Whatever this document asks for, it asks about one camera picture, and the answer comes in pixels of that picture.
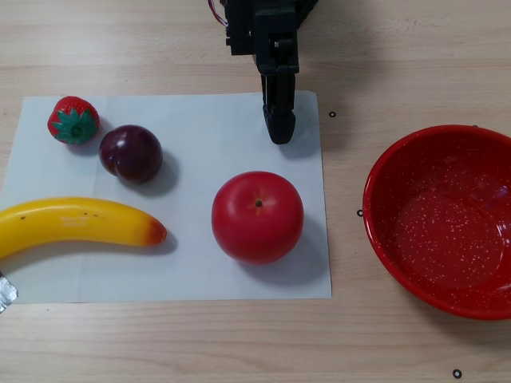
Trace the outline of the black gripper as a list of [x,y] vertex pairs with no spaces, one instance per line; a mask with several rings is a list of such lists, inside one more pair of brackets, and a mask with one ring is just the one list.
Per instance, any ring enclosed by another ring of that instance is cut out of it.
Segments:
[[295,11],[256,11],[254,48],[255,63],[262,75],[263,114],[269,136],[276,144],[287,144],[295,130],[295,74],[299,72]]

